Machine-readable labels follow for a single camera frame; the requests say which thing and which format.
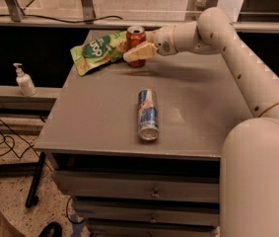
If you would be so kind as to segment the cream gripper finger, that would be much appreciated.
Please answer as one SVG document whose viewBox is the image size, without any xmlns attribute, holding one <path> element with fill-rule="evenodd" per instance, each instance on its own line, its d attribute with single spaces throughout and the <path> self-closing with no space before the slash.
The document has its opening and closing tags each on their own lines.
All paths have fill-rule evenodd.
<svg viewBox="0 0 279 237">
<path fill-rule="evenodd" d="M 146 41 L 147 42 L 155 42 L 155 31 L 146 31 Z"/>
<path fill-rule="evenodd" d="M 123 54 L 123 59 L 130 63 L 137 60 L 152 58 L 157 54 L 157 47 L 148 41 L 143 41 Z"/>
</svg>

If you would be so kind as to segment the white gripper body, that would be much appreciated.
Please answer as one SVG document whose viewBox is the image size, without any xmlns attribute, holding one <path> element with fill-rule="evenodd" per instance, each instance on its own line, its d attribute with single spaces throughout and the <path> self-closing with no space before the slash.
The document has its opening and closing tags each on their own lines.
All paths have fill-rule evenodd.
<svg viewBox="0 0 279 237">
<path fill-rule="evenodd" d="M 174 26 L 161 27 L 151 33 L 152 43 L 162 56 L 177 54 L 174 46 Z"/>
</svg>

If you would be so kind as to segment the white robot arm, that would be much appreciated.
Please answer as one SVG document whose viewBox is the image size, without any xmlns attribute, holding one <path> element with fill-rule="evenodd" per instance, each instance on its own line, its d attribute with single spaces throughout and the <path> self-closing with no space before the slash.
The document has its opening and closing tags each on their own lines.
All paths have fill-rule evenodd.
<svg viewBox="0 0 279 237">
<path fill-rule="evenodd" d="M 180 52 L 219 53 L 239 89 L 246 118 L 220 156 L 220 237 L 279 237 L 279 77 L 239 37 L 222 9 L 164 26 L 126 51 L 126 61 Z"/>
</svg>

